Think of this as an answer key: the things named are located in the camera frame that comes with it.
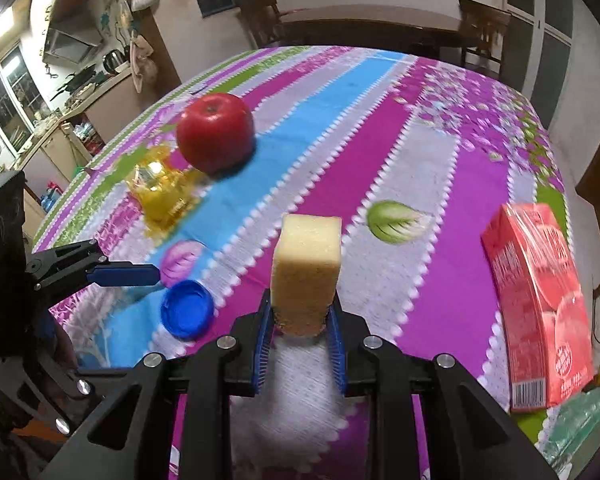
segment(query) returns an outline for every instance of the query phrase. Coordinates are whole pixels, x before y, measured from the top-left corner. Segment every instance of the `wooden table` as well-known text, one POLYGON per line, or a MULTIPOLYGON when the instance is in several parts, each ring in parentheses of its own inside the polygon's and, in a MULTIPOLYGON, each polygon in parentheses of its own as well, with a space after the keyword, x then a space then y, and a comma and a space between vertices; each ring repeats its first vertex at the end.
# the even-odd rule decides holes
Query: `wooden table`
POLYGON ((365 46, 412 54, 422 54, 422 47, 435 53, 441 46, 472 46, 460 33, 457 18, 409 7, 318 7, 286 14, 280 22, 277 33, 285 44, 365 46))

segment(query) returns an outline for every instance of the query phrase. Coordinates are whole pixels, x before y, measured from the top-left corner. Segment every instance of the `barcode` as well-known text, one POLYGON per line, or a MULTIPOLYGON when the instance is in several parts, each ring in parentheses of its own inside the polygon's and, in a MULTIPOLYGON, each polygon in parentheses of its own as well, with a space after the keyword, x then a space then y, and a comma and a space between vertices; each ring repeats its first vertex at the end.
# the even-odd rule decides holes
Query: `barcode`
POLYGON ((513 384, 512 408, 544 408, 544 379, 513 384))

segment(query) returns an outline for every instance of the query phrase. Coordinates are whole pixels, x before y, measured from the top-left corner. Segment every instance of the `kettle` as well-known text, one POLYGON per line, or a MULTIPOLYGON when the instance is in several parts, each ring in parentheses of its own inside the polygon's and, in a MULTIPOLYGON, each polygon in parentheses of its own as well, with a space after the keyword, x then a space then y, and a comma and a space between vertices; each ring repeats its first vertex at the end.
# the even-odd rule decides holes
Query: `kettle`
POLYGON ((111 52, 107 52, 102 58, 102 66, 104 70, 110 74, 117 75, 116 67, 126 62, 125 55, 122 54, 118 49, 114 49, 111 52))

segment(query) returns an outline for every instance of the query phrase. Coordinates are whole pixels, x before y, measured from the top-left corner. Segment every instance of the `table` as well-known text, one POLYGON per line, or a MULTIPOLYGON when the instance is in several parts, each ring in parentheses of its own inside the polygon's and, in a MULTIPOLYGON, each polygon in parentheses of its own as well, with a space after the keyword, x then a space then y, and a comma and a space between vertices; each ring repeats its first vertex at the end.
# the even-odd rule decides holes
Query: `table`
MULTIPOLYGON (((83 363, 130 366, 149 351, 195 352, 255 311, 285 212, 340 216, 344 309, 405 352, 455 355, 506 407, 502 320, 480 233, 508 201, 549 203, 571 243, 560 173, 518 92, 396 52, 267 48, 189 81, 126 127, 72 181, 41 226, 36 250, 94 237, 112 260, 159 266, 167 286, 188 277, 211 291, 216 318, 191 344, 160 325, 164 285, 91 285, 53 307, 83 363), (178 114, 211 91, 236 94, 253 110, 256 153, 240 173, 213 183, 155 246, 122 180, 137 150, 161 142, 175 149, 178 114), (368 209, 387 200, 419 220, 410 237, 390 240, 401 243, 366 225, 368 209)), ((263 393, 233 405, 235 455, 308 478, 362 478, 365 412, 337 395, 324 339, 276 338, 269 367, 263 393)), ((528 418, 525 431, 535 441, 555 416, 528 418)), ((424 471, 424 452, 421 459, 424 471)))
POLYGON ((337 44, 413 53, 414 46, 475 46, 451 16, 384 5, 339 5, 301 9, 280 17, 279 37, 287 44, 337 44))

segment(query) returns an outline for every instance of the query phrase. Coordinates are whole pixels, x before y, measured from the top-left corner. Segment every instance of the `yellow sponge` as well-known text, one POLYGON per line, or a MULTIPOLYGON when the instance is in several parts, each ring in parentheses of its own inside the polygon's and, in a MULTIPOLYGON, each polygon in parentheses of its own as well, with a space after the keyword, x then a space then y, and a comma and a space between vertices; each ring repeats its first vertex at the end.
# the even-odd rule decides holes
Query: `yellow sponge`
POLYGON ((312 336, 324 327, 340 273, 338 217, 283 218, 273 253, 271 306, 283 332, 312 336))

